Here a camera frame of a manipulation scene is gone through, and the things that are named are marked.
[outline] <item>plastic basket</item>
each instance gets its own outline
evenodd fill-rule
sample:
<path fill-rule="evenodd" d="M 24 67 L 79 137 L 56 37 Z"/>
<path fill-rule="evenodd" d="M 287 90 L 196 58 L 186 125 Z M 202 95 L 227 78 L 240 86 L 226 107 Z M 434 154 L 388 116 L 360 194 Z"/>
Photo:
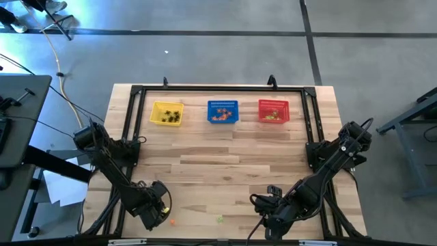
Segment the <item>plastic basket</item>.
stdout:
<path fill-rule="evenodd" d="M 165 126 L 180 126 L 184 105 L 176 102 L 154 102 L 150 121 Z"/>
<path fill-rule="evenodd" d="M 258 120 L 280 124 L 289 121 L 288 101 L 260 99 L 258 101 Z"/>
<path fill-rule="evenodd" d="M 208 121 L 211 123 L 235 123 L 238 121 L 238 101 L 208 101 Z"/>

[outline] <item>gray floor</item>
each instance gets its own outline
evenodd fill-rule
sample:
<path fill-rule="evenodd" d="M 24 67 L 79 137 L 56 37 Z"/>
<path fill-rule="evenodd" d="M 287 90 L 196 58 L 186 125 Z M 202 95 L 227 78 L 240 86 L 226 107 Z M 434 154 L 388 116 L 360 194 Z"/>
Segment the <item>gray floor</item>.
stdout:
<path fill-rule="evenodd" d="M 70 0 L 60 14 L 74 14 L 73 27 L 142 30 L 303 31 L 297 0 Z M 437 31 L 430 0 L 307 0 L 313 31 Z M 20 19 L 36 26 L 17 3 Z M 37 13 L 40 21 L 46 17 Z M 104 117 L 114 83 L 264 84 L 274 74 L 280 84 L 314 85 L 308 47 L 301 37 L 82 36 L 68 42 L 51 36 L 67 73 L 70 99 Z M 372 130 L 411 107 L 437 85 L 437 39 L 315 38 L 323 85 L 335 87 L 343 122 L 374 117 Z M 0 53 L 38 74 L 55 78 L 56 63 L 42 35 L 0 34 Z M 21 72 L 7 64 L 6 72 Z M 59 88 L 59 81 L 52 85 Z M 49 92 L 40 120 L 72 133 L 70 108 Z M 31 143 L 41 149 L 73 148 L 70 139 L 37 126 Z M 356 177 L 367 231 L 377 239 L 435 245 L 437 199 L 401 199 L 414 187 L 397 136 L 373 134 L 368 162 Z M 74 234 L 77 205 L 44 204 L 37 211 L 37 238 Z M 14 235 L 24 240 L 25 235 Z"/>

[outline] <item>wood plank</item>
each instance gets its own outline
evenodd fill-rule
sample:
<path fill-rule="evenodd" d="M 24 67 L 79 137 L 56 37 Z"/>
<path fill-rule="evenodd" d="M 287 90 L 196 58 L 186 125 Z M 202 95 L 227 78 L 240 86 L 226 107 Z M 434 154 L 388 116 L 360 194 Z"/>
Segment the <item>wood plank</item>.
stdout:
<path fill-rule="evenodd" d="M 105 127 L 116 139 L 122 134 L 130 87 L 130 84 L 115 84 L 109 102 Z M 334 89 L 316 87 L 316 92 L 325 138 L 333 140 L 342 126 Z M 290 121 L 285 124 L 258 122 L 260 98 L 288 100 Z M 207 101 L 227 99 L 238 100 L 240 121 L 214 125 L 206 121 Z M 149 122 L 153 102 L 157 100 L 184 103 L 181 127 Z M 313 136 L 318 139 L 311 103 L 309 105 Z M 140 135 L 147 137 L 147 142 L 141 146 L 132 180 L 157 179 L 168 186 L 173 200 L 169 219 L 175 219 L 175 225 L 166 221 L 149 232 L 138 217 L 126 213 L 123 236 L 245 239 L 259 221 L 249 201 L 250 194 L 265 194 L 268 185 L 277 185 L 286 192 L 299 179 L 311 174 L 304 148 L 307 134 L 303 119 L 300 95 L 293 92 L 148 91 L 140 129 Z M 353 179 L 339 172 L 334 184 L 339 207 L 356 229 L 365 234 Z M 111 184 L 102 174 L 97 173 L 91 179 L 84 209 L 85 230 L 106 205 L 110 189 Z M 169 204 L 168 197 L 164 197 L 164 201 Z M 327 211 L 328 220 L 332 221 L 332 213 Z M 217 220 L 219 217 L 223 218 L 222 222 Z M 322 237 L 319 216 L 296 222 L 284 236 L 286 239 Z M 253 238 L 264 238 L 263 227 L 255 231 Z"/>

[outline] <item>black desk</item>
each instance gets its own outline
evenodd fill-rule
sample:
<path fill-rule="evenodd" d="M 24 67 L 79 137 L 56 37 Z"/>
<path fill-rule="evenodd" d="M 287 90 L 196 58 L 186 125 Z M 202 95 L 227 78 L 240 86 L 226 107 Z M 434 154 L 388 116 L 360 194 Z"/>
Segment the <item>black desk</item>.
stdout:
<path fill-rule="evenodd" d="M 0 96 L 3 98 L 17 99 L 25 93 L 25 88 L 35 93 L 35 96 L 28 95 L 24 98 L 20 107 L 10 107 L 6 111 L 7 115 L 38 119 L 51 79 L 50 76 L 0 75 Z M 39 182 L 33 179 L 36 166 L 83 182 L 87 182 L 91 175 L 90 171 L 82 167 L 29 146 L 35 121 L 19 118 L 11 120 L 11 131 L 0 154 L 0 172 L 9 172 L 12 177 L 9 187 L 0 191 L 0 242 L 12 239 L 28 190 L 38 189 Z M 29 232 L 35 210 L 34 206 L 27 211 L 22 233 Z"/>
<path fill-rule="evenodd" d="M 11 116 L 38 119 L 46 99 L 50 76 L 0 76 L 0 96 L 17 99 L 29 88 L 35 96 L 28 95 L 20 107 L 10 107 L 6 113 Z M 36 122 L 28 119 L 12 118 L 12 128 L 7 142 L 0 154 L 0 168 L 21 165 L 25 150 L 30 142 Z"/>

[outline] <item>yellow basket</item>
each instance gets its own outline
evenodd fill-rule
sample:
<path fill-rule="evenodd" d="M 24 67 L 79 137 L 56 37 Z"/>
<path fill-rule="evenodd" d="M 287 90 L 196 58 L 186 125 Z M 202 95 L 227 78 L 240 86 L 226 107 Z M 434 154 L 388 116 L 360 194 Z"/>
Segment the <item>yellow basket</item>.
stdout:
<path fill-rule="evenodd" d="M 182 103 L 154 102 L 152 113 L 150 114 L 150 121 L 165 126 L 180 126 L 183 111 L 184 105 Z M 174 119 L 176 115 L 180 116 L 178 122 L 168 122 L 170 117 L 173 117 Z"/>

